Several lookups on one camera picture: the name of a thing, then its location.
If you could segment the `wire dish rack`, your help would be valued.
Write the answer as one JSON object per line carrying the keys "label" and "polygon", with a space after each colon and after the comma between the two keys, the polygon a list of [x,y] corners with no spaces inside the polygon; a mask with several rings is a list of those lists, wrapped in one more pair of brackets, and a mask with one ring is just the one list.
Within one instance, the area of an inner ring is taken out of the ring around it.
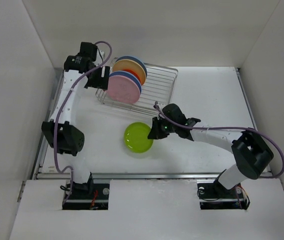
{"label": "wire dish rack", "polygon": [[152,118],[157,115],[153,107],[157,102],[159,105],[168,105],[172,102],[172,95],[178,70],[176,68],[146,63],[147,77],[142,86],[139,100],[134,104],[121,103],[112,100],[105,91],[97,90],[97,100],[114,112],[125,113],[142,118]]}

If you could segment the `lime green plate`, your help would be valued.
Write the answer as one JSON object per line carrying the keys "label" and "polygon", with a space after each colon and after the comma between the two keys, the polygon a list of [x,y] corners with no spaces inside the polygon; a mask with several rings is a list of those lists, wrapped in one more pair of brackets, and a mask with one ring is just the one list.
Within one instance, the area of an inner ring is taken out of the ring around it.
{"label": "lime green plate", "polygon": [[124,143],[133,153],[147,152],[153,145],[153,140],[148,139],[151,128],[143,122],[130,124],[124,132]]}

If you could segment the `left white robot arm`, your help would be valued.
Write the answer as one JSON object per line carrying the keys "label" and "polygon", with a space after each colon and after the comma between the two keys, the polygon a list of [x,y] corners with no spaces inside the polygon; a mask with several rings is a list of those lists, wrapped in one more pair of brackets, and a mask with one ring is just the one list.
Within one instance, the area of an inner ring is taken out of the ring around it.
{"label": "left white robot arm", "polygon": [[82,42],[76,55],[69,55],[63,66],[60,94],[53,113],[41,125],[42,133],[53,150],[54,165],[58,173],[70,173],[69,187],[82,198],[89,198],[94,191],[92,173],[77,154],[85,143],[84,133],[76,126],[76,113],[87,88],[107,89],[110,68],[107,58],[100,55],[101,42]]}

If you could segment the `pink plate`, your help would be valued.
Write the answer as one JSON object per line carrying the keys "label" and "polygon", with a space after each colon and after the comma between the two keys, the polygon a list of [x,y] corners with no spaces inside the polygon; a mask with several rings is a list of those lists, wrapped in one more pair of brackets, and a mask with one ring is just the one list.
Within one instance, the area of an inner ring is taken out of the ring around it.
{"label": "pink plate", "polygon": [[106,92],[114,101],[134,104],[140,98],[141,84],[135,77],[115,75],[109,78]]}

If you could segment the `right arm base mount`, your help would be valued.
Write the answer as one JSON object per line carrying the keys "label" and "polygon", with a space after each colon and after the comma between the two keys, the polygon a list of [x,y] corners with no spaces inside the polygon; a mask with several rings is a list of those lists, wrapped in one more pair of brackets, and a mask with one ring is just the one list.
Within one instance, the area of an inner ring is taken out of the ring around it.
{"label": "right arm base mount", "polygon": [[201,210],[247,210],[250,198],[241,184],[230,190],[217,191],[212,182],[197,183]]}

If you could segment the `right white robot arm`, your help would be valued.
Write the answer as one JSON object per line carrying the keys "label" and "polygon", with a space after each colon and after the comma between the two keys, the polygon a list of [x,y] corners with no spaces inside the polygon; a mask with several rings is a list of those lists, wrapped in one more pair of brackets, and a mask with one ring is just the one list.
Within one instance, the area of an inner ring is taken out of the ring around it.
{"label": "right white robot arm", "polygon": [[212,184],[219,197],[225,197],[247,179],[258,179],[274,157],[265,138],[253,128],[209,126],[198,118],[185,117],[174,103],[160,107],[156,102],[154,108],[159,115],[152,119],[148,139],[161,140],[177,134],[182,139],[206,143],[233,155],[235,164],[221,172]]}

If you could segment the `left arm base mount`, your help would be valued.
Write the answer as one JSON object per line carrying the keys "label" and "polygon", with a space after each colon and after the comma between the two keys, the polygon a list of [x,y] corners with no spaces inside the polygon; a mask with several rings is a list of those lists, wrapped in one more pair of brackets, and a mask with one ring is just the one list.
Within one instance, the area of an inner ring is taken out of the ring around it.
{"label": "left arm base mount", "polygon": [[60,186],[60,189],[64,191],[62,200],[63,210],[108,210],[110,182],[94,182],[89,191],[76,189],[75,186],[76,184],[73,184],[72,193],[69,198],[67,196],[70,190],[70,183]]}

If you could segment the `small orange plate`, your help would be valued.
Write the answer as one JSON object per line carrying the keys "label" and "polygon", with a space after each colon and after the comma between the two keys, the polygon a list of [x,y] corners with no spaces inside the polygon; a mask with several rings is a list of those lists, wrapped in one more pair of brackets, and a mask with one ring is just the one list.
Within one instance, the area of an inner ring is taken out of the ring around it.
{"label": "small orange plate", "polygon": [[128,73],[134,75],[139,80],[139,82],[141,83],[140,77],[139,77],[139,75],[137,73],[135,73],[134,71],[129,70],[129,69],[124,69],[123,71],[128,72]]}

